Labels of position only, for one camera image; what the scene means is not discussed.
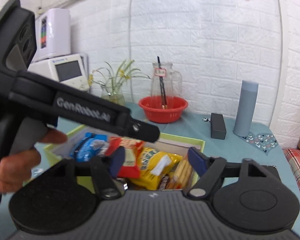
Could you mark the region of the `person's left hand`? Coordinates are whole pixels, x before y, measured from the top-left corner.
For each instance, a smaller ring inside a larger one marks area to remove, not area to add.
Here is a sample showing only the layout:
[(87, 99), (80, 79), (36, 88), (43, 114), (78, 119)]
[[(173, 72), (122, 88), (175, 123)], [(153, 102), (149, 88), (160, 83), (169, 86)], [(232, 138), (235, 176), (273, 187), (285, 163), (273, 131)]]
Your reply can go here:
[(9, 155), (0, 162), (0, 193), (16, 192), (31, 178), (32, 168), (41, 162), (36, 148)]

